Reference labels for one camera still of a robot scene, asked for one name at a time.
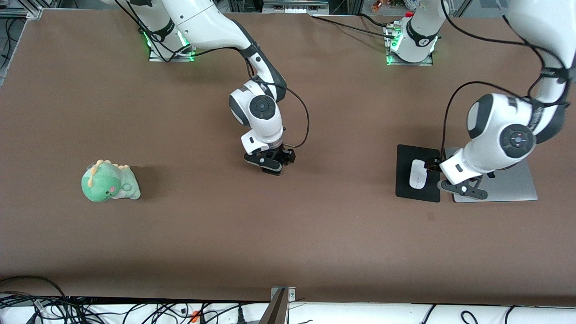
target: wire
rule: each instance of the wire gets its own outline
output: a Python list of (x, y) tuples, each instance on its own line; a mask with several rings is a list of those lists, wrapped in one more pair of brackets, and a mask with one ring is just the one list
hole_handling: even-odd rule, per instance
[(342, 26), (342, 27), (354, 29), (354, 30), (356, 30), (356, 31), (360, 31), (360, 32), (364, 32), (364, 33), (368, 33), (368, 34), (372, 34), (372, 35), (376, 35), (376, 36), (381, 36), (381, 37), (384, 37), (384, 38), (390, 38), (390, 39), (393, 39), (393, 38), (394, 38), (394, 36), (392, 36), (392, 35), (385, 35), (385, 34), (382, 34), (382, 33), (375, 33), (375, 32), (371, 32), (371, 31), (367, 31), (367, 30), (365, 30), (365, 29), (356, 28), (356, 27), (352, 27), (352, 26), (349, 26), (349, 25), (342, 24), (342, 23), (339, 23), (339, 22), (334, 21), (334, 20), (329, 20), (329, 19), (325, 19), (325, 18), (322, 18), (322, 17), (316, 17), (316, 16), (311, 16), (311, 17), (312, 17), (312, 18), (315, 18), (315, 19), (319, 19), (319, 20), (331, 22), (331, 23), (333, 23), (333, 24), (335, 24), (335, 25), (338, 25), (338, 26)]
[(219, 317), (220, 315), (222, 315), (222, 314), (224, 314), (224, 313), (226, 313), (226, 312), (229, 312), (229, 311), (231, 311), (231, 310), (233, 310), (233, 309), (236, 309), (236, 308), (238, 308), (238, 307), (242, 307), (242, 306), (244, 306), (244, 305), (257, 304), (257, 303), (260, 303), (260, 302), (239, 303), (239, 304), (236, 305), (236, 306), (232, 306), (232, 307), (230, 307), (230, 308), (227, 308), (227, 309), (225, 309), (225, 310), (217, 313), (216, 316), (211, 317), (208, 321), (206, 321), (205, 324), (208, 324), (208, 322), (212, 321), (214, 318), (216, 318), (216, 323), (218, 323), (218, 317)]
[(504, 324), (508, 324), (508, 315), (510, 315), (510, 312), (516, 308), (516, 305), (512, 305), (510, 306), (510, 308), (508, 308), (508, 310), (506, 311), (506, 315), (504, 315)]
[(2, 280), (0, 280), (0, 283), (2, 282), (7, 282), (7, 281), (11, 281), (11, 280), (20, 280), (20, 279), (35, 279), (35, 280), (42, 280), (45, 281), (47, 283), (49, 283), (50, 285), (52, 285), (52, 287), (54, 287), (62, 297), (66, 297), (66, 295), (64, 295), (64, 292), (62, 291), (62, 289), (56, 285), (55, 282), (53, 282), (50, 279), (44, 278), (44, 277), (40, 277), (40, 276), (14, 276), (14, 277), (8, 277), (8, 278), (4, 278)]
[(446, 106), (446, 112), (444, 113), (444, 122), (442, 124), (442, 145), (440, 146), (440, 156), (443, 160), (446, 160), (446, 153), (444, 152), (444, 144), (446, 142), (446, 122), (448, 121), (448, 111), (450, 110), (450, 105), (452, 105), (452, 100), (454, 100), (454, 97), (456, 97), (456, 94), (462, 90), (464, 87), (471, 85), (471, 84), (483, 84), (483, 85), (487, 85), (487, 86), (491, 86), (495, 89), (498, 89), (502, 92), (506, 92), (507, 94), (514, 96), (516, 98), (519, 98), (520, 100), (526, 101), (528, 102), (527, 98), (522, 98), (520, 95), (505, 89), (499, 85), (495, 85), (493, 83), (490, 82), (484, 82), (484, 81), (470, 81), (470, 82), (466, 82), (464, 84), (462, 84), (461, 86), (459, 86), (454, 93), (452, 93), (452, 96), (450, 97), (450, 100), (448, 101), (448, 105)]
[(364, 18), (368, 19), (372, 24), (374, 24), (374, 25), (376, 25), (376, 26), (378, 26), (378, 27), (384, 27), (384, 28), (385, 28), (386, 25), (393, 23), (393, 21), (392, 21), (392, 22), (388, 22), (388, 23), (386, 23), (386, 24), (382, 24), (382, 23), (380, 23), (380, 22), (372, 19), (372, 17), (368, 16), (368, 15), (365, 14), (365, 13), (359, 13), (359, 14), (357, 14), (356, 16), (364, 17)]
[(428, 318), (430, 317), (430, 314), (432, 314), (432, 310), (434, 310), (436, 308), (436, 304), (433, 304), (432, 307), (430, 307), (430, 309), (428, 309), (428, 312), (426, 312), (426, 317), (424, 317), (424, 320), (422, 321), (421, 324), (426, 324), (426, 322), (428, 322)]
[(342, 2), (336, 6), (336, 8), (334, 8), (334, 10), (332, 12), (330, 12), (330, 14), (334, 14), (345, 2), (346, 0), (342, 0)]
[(462, 312), (460, 313), (460, 318), (462, 319), (462, 321), (463, 321), (464, 323), (466, 323), (466, 324), (472, 324), (472, 323), (466, 321), (466, 318), (464, 317), (464, 315), (466, 315), (466, 314), (468, 314), (468, 315), (470, 315), (470, 317), (472, 317), (472, 319), (474, 320), (474, 324), (478, 324), (478, 320), (476, 319), (476, 317), (474, 316), (474, 314), (472, 314), (470, 311), (462, 311)]
[(296, 97), (300, 103), (302, 104), (302, 106), (304, 107), (304, 110), (306, 111), (306, 135), (304, 135), (304, 139), (302, 140), (302, 142), (300, 142), (300, 144), (298, 145), (289, 145), (286, 144), (286, 146), (291, 147), (291, 148), (299, 148), (300, 146), (303, 146), (304, 143), (306, 143), (306, 140), (308, 139), (308, 134), (310, 133), (310, 114), (308, 113), (308, 107), (306, 106), (306, 103), (304, 103), (304, 100), (302, 100), (302, 98), (300, 98), (300, 96), (295, 93), (294, 91), (292, 91), (292, 89), (288, 88), (287, 86), (283, 86), (281, 84), (277, 84), (274, 82), (261, 82), (255, 79), (252, 79), (254, 82), (258, 83), (258, 84), (263, 84), (263, 85), (273, 85), (276, 86), (278, 88), (284, 89), (286, 91), (289, 91), (290, 93), (292, 93), (294, 95), (294, 97)]
[(444, 1), (441, 1), (440, 4), (442, 5), (442, 11), (444, 12), (444, 16), (446, 16), (446, 20), (448, 20), (448, 23), (450, 23), (450, 25), (452, 25), (452, 27), (454, 27), (457, 31), (470, 36), (472, 38), (475, 39), (479, 39), (479, 40), (484, 40), (485, 42), (492, 42), (492, 43), (499, 43), (499, 44), (509, 44), (509, 45), (520, 45), (520, 46), (524, 46), (524, 47), (530, 47), (530, 48), (537, 48), (541, 51), (544, 51), (548, 54), (550, 54), (552, 57), (554, 57), (558, 63), (560, 64), (560, 66), (566, 70), (566, 66), (564, 65), (564, 62), (562, 62), (562, 60), (558, 57), (558, 55), (556, 55), (554, 52), (544, 48), (544, 47), (540, 47), (537, 45), (533, 45), (530, 43), (520, 43), (520, 42), (513, 42), (510, 40), (501, 40), (501, 39), (492, 39), (492, 38), (486, 38), (486, 37), (482, 37), (482, 36), (478, 36), (478, 35), (474, 35), (473, 33), (467, 32), (465, 30), (463, 30), (462, 28), (460, 28), (459, 26), (457, 26), (452, 19), (450, 19), (450, 16), (448, 15), (448, 12), (446, 11), (446, 6), (444, 5)]

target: white mouse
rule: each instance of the white mouse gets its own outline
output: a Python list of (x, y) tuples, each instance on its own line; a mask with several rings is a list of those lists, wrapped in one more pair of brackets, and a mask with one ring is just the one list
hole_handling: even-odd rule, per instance
[(412, 160), (412, 168), (410, 169), (410, 187), (414, 189), (424, 188), (426, 177), (428, 177), (428, 171), (424, 167), (424, 161)]

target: mouse pad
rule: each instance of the mouse pad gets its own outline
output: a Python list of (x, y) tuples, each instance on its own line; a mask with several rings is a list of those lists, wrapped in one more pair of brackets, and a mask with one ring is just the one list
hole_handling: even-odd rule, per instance
[(419, 148), (417, 146), (398, 145), (396, 153), (396, 196), (402, 198), (440, 202), (440, 172), (429, 171), (426, 184), (422, 189), (410, 187), (410, 170), (413, 160), (426, 161), (433, 157), (440, 157), (440, 151), (435, 149)]

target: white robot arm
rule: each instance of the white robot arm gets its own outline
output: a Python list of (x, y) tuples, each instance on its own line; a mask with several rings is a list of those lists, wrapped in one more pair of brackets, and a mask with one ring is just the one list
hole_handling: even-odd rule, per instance
[(432, 52), (438, 40), (438, 31), (446, 20), (441, 1), (422, 0), (414, 16), (400, 20), (400, 33), (390, 49), (406, 62), (421, 62)]
[(286, 81), (242, 25), (226, 18), (213, 0), (128, 1), (131, 7), (141, 6), (138, 10), (148, 14), (143, 19), (146, 25), (148, 21), (163, 21), (160, 25), (170, 26), (164, 28), (170, 29), (166, 40), (181, 35), (190, 46), (204, 50), (236, 49), (256, 69), (256, 75), (232, 92), (228, 101), (238, 122), (251, 128), (241, 137), (244, 159), (274, 175), (280, 175), (283, 165), (294, 162), (294, 151), (283, 145), (284, 128), (277, 105), (286, 94)]
[(525, 40), (553, 52), (561, 63), (540, 51), (545, 68), (534, 99), (490, 93), (468, 112), (472, 139), (440, 164), (448, 183), (442, 189), (485, 199), (469, 190), (469, 179), (511, 167), (525, 159), (535, 145), (555, 136), (564, 123), (567, 94), (576, 58), (576, 0), (513, 0), (508, 18)]
[(100, 0), (111, 6), (121, 6), (129, 15), (146, 25), (150, 49), (161, 61), (170, 61), (175, 53), (188, 47), (188, 42), (175, 29), (160, 0)]

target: table surface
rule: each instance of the table surface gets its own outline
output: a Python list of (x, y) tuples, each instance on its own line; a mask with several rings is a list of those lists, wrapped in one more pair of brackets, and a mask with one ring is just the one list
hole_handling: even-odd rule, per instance
[[(306, 14), (230, 16), (310, 109), (308, 142), (280, 177), (243, 161), (247, 129), (228, 95), (247, 75), (234, 51), (149, 63), (120, 11), (46, 10), (28, 23), (0, 91), (2, 276), (89, 296), (266, 300), (291, 285), (308, 301), (576, 303), (570, 111), (528, 159), (536, 202), (395, 196), (396, 145), (439, 147), (464, 82), (525, 93), (539, 71), (529, 49), (445, 24), (433, 67), (387, 66), (377, 36)], [(514, 37), (500, 20), (457, 22)], [(488, 92), (461, 91), (447, 146), (468, 141), (468, 108)], [(280, 108), (286, 142), (298, 142), (302, 107), (287, 95)], [(133, 165), (142, 198), (88, 201), (80, 178), (98, 159)]]

